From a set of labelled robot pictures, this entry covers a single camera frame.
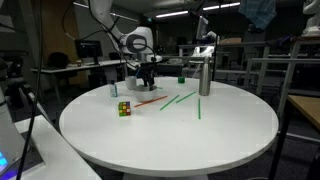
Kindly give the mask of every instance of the ceiling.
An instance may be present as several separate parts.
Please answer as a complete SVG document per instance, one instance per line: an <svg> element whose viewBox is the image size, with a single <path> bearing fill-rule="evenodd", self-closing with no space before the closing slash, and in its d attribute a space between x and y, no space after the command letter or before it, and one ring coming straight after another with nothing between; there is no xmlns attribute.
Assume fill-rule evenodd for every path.
<svg viewBox="0 0 320 180"><path fill-rule="evenodd" d="M166 9L189 9L196 8L201 0L115 0L113 3L122 8L134 11L139 14ZM225 2L239 2L240 0L229 0ZM278 6L299 5L302 0L276 0ZM208 0L206 6L217 5L217 0Z"/></svg>

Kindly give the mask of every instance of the floor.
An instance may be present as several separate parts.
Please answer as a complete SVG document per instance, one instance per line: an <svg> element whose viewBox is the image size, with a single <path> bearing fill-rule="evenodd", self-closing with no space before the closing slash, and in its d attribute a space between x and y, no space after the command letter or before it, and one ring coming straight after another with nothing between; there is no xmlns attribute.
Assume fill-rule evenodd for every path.
<svg viewBox="0 0 320 180"><path fill-rule="evenodd" d="M263 91L262 98L268 102L274 109L277 108L278 103L277 88L266 88ZM81 95L84 91L79 89L70 89L63 93L65 103L72 101L73 98ZM43 103L44 109L48 112L51 119L56 120L62 111L62 107L58 105L53 92L46 94L46 102ZM30 117L30 112L24 108L12 111L14 121L19 121ZM295 133L303 136L313 137L320 139L319 134L315 132L300 114L295 114L289 128L290 133ZM259 158L251 161L243 166L233 168L228 171L210 174L210 180L246 180L254 177L267 177L271 162L273 158L275 145L273 145L268 151L266 151ZM318 149L318 145L300 142L292 139L286 139L284 150L281 156L281 161L278 166L276 175L277 180L304 180L306 179L309 165L313 160L313 157ZM99 167L88 162L93 169L106 180L120 180L123 174L113 170L109 170L103 167Z"/></svg>

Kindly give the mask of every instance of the blue light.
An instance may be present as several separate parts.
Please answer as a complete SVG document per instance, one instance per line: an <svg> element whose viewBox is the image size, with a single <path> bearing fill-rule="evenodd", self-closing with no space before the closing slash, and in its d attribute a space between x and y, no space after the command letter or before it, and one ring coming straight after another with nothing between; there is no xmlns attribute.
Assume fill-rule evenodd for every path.
<svg viewBox="0 0 320 180"><path fill-rule="evenodd" d="M5 158L0 158L0 166L8 165L8 161Z"/></svg>

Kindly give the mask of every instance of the small cup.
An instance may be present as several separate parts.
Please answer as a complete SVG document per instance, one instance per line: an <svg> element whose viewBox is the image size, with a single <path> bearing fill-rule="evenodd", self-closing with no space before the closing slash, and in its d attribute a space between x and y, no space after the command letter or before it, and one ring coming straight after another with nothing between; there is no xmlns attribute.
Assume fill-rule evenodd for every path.
<svg viewBox="0 0 320 180"><path fill-rule="evenodd" d="M126 86L129 90L133 90L137 86L137 78L135 76L127 76L125 78Z"/></svg>
<svg viewBox="0 0 320 180"><path fill-rule="evenodd" d="M78 65L78 67L81 67L82 61L81 60L77 60L77 65Z"/></svg>

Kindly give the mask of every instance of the ceiling light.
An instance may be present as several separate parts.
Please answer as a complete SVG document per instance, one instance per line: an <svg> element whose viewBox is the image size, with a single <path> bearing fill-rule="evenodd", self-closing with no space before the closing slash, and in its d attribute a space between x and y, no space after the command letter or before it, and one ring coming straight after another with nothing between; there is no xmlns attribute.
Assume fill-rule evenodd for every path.
<svg viewBox="0 0 320 180"><path fill-rule="evenodd" d="M73 4L77 5L77 6L84 7L84 8L89 8L89 6L84 5L84 4L80 4L80 3L76 3L76 2L73 2ZM121 16L121 15L118 15L118 14L115 14L115 13L110 13L110 15L116 16L116 17L120 17L120 18L124 18L124 19L128 19L128 20L131 20L131 21L138 21L136 19L132 19L132 18L129 18L129 17L126 17L126 16Z"/></svg>
<svg viewBox="0 0 320 180"><path fill-rule="evenodd" d="M236 3L221 5L221 8L228 8L228 7L239 6L239 5L240 5L240 2L236 2ZM203 8L204 11L213 10L213 9L219 9L219 6L211 6L211 7Z"/></svg>
<svg viewBox="0 0 320 180"><path fill-rule="evenodd" d="M180 11L180 12L174 12L174 13L168 13L168 14L161 14L156 16L157 18L164 18L164 17L169 17L169 16L178 16L182 14L187 14L188 11Z"/></svg>

